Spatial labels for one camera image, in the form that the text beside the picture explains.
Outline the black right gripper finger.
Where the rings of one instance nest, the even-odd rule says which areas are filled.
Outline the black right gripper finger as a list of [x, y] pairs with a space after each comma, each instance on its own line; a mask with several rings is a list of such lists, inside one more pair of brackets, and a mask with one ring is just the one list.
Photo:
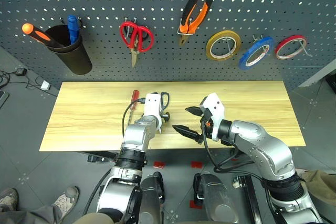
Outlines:
[[201, 108], [197, 107], [197, 106], [191, 106], [185, 109], [187, 112], [196, 115], [196, 116], [202, 116], [203, 115], [203, 111], [201, 110]]
[[194, 140], [198, 144], [203, 144], [203, 138], [197, 131], [191, 130], [189, 127], [184, 125], [172, 125], [173, 129], [175, 129], [179, 134], [184, 137], [190, 138]]

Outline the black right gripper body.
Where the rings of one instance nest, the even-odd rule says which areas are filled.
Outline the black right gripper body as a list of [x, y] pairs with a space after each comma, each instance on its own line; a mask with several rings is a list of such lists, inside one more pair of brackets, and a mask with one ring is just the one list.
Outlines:
[[205, 134], [206, 138], [212, 138], [212, 131], [213, 131], [213, 120], [211, 119], [212, 114], [210, 113], [209, 109], [201, 109], [199, 108], [200, 113], [200, 123], [201, 123], [201, 135], [198, 138], [198, 143], [203, 144], [204, 138], [203, 134]]

